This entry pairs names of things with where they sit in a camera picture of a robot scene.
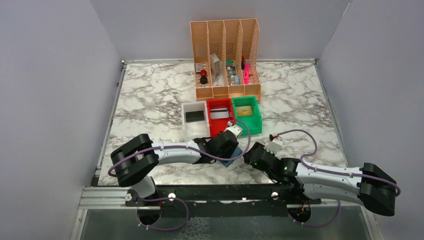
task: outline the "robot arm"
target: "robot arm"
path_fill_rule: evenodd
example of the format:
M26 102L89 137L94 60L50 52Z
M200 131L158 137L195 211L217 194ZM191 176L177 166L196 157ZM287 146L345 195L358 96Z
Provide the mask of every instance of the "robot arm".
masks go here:
M155 166L172 163L210 164L215 162L211 156L227 159L238 146L237 138L241 133L241 127L229 124L225 131L209 141L208 138L195 138L183 143L153 142L147 134L140 134L111 154L119 186L131 186L141 198L149 197L155 193L156 187L153 179L147 175ZM396 189L382 181L358 176L374 176L396 184L374 164L365 163L361 168L340 168L301 162L296 158L279 159L276 152L282 145L280 138L273 139L267 146L256 142L243 155L244 162L265 172L271 180L291 186L292 198L301 201L342 200L363 205L376 214L395 214Z
M267 173L270 179L278 183L293 185L309 200L341 200L362 205L379 215L395 214L396 188L392 184L359 176L373 176L396 184L376 165L364 163L361 168L341 168L305 161L310 166L306 167L300 159L275 157L281 146L280 139L267 146L256 142L244 155L244 162Z
M238 125L229 126L217 137L207 141L207 138L195 138L182 143L153 142L148 134L140 134L131 139L110 155L115 167L115 176L120 187L134 186L140 183L148 173L158 165L187 163L210 164L213 157L229 158L239 145L237 138L243 129Z

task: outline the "orange desk organizer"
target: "orange desk organizer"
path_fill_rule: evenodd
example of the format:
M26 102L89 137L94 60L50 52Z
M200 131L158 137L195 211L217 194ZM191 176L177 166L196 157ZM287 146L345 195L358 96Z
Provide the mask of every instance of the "orange desk organizer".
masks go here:
M195 73L196 100L207 101L244 96L255 96L261 100L261 83L256 70L258 54L259 25L256 18L192 21L190 22L194 64L201 63L207 71L207 83L200 83L200 73ZM214 86L214 74L211 74L212 54L218 56L223 86ZM248 84L244 81L242 56L249 61L251 75ZM239 84L227 75L226 60L232 60L234 75Z

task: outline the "white connector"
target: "white connector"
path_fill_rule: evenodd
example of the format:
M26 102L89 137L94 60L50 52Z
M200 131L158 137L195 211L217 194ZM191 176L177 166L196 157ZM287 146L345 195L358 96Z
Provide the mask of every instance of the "white connector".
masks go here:
M276 154L283 147L283 138L278 136L268 143L264 149L272 154Z
M234 134L236 138L239 138L240 135L242 135L242 132L243 132L243 128L239 125L229 126L225 129L225 131L227 131L227 130L232 132L232 134Z

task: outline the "gray wall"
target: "gray wall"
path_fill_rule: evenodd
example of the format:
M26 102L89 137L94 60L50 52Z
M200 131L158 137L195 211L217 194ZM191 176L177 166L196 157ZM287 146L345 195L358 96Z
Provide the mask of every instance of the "gray wall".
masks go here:
M69 239L121 62L88 0L0 3L1 239Z
M424 234L424 1L353 0L318 62L351 166L379 165L398 181L384 239Z
M91 0L125 60L193 58L190 21L257 18L258 58L319 58L351 0Z

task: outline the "blue object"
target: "blue object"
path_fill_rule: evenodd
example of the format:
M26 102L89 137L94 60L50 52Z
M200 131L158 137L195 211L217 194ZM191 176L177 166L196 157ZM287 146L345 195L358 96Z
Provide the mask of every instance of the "blue object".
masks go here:
M237 157L237 156L239 156L240 154L242 154L242 150L240 149L240 147L237 147L235 150L234 150L234 152L232 153L232 155L231 155L231 157L232 158L234 158L234 157ZM220 162L222 163L222 165L224 165L226 168L228 168L228 166L230 166L233 162L234 162L235 160L231 160L231 161L221 161L220 160Z

